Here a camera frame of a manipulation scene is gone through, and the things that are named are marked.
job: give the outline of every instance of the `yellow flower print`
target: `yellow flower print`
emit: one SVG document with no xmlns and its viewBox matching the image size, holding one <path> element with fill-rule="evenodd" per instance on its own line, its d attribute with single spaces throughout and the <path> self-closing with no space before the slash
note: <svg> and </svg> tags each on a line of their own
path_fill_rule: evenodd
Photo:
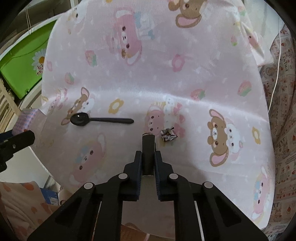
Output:
<svg viewBox="0 0 296 241">
<path fill-rule="evenodd" d="M 41 100 L 45 103 L 48 102 L 48 98 L 46 96 L 41 95 Z"/>
<path fill-rule="evenodd" d="M 253 127 L 252 129 L 252 134 L 253 134 L 253 137 L 255 139 L 255 142 L 260 145 L 261 144 L 261 141 L 260 141 L 260 133 L 259 133 L 259 130 L 256 129 L 255 127 Z"/>
<path fill-rule="evenodd" d="M 124 104 L 124 101 L 121 99 L 116 99 L 113 101 L 109 106 L 108 113 L 110 114 L 116 114 L 119 111 L 119 108 L 122 107 Z"/>
</svg>

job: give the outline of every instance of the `cupcake print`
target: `cupcake print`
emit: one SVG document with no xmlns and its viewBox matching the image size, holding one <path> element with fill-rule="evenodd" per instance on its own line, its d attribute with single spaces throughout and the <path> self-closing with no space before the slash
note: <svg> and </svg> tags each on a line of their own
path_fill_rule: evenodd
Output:
<svg viewBox="0 0 296 241">
<path fill-rule="evenodd" d="M 231 42 L 232 46 L 236 46 L 237 45 L 237 38 L 235 36 L 232 36 L 230 42 Z"/>
<path fill-rule="evenodd" d="M 85 52 L 85 58 L 89 66 L 91 67 L 96 66 L 96 55 L 93 50 L 87 50 Z"/>
<path fill-rule="evenodd" d="M 244 8 L 244 6 L 238 6 L 237 9 L 238 9 L 239 14 L 241 16 L 245 16 L 246 15 L 246 9 Z"/>
<path fill-rule="evenodd" d="M 65 74 L 65 82 L 69 85 L 73 85 L 74 84 L 74 78 L 70 73 L 66 73 Z"/>
<path fill-rule="evenodd" d="M 242 84 L 239 86 L 239 90 L 237 94 L 239 96 L 246 96 L 252 89 L 252 84 L 249 81 L 243 81 Z"/>
<path fill-rule="evenodd" d="M 201 100 L 205 97 L 205 91 L 203 89 L 196 89 L 191 92 L 190 97 L 193 100 Z"/>
</svg>

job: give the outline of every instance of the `pink cartoon fabric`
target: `pink cartoon fabric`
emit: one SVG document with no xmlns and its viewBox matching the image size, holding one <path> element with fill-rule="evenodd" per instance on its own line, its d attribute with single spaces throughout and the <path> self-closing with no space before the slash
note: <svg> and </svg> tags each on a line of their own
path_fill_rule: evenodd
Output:
<svg viewBox="0 0 296 241">
<path fill-rule="evenodd" d="M 46 51 L 52 64 L 43 73 L 41 110 L 47 119 L 34 149 L 54 179 L 71 192 L 106 182 L 133 161 L 142 134 L 151 132 L 176 173 L 213 182 L 264 228 L 274 152 L 254 54 L 261 45 L 247 36 L 256 34 L 239 6 L 89 0 L 62 15 Z M 70 123 L 78 112 L 135 122 L 78 127 Z M 164 143 L 160 132 L 172 126 L 178 138 Z M 140 200 L 124 204 L 123 223 L 174 238 L 172 205 L 151 193 L 155 179 L 143 177 Z"/>
</svg>

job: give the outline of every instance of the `daisy sticker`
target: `daisy sticker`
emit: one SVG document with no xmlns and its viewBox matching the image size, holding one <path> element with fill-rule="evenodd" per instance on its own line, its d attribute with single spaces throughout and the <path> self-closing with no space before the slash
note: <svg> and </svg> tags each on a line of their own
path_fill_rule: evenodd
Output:
<svg viewBox="0 0 296 241">
<path fill-rule="evenodd" d="M 32 66 L 33 69 L 36 70 L 36 74 L 39 76 L 43 72 L 44 59 L 45 59 L 46 49 L 41 49 L 40 51 L 35 53 L 35 56 L 32 58 L 34 60 Z"/>
</svg>

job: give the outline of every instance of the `black spoon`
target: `black spoon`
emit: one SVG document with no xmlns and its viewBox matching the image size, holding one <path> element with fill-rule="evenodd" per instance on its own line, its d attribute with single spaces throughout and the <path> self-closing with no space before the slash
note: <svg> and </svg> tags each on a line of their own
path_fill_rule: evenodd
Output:
<svg viewBox="0 0 296 241">
<path fill-rule="evenodd" d="M 90 121 L 103 121 L 112 123 L 132 124 L 133 119 L 129 118 L 90 118 L 87 113 L 80 112 L 71 116 L 70 121 L 76 126 L 85 126 Z"/>
</svg>

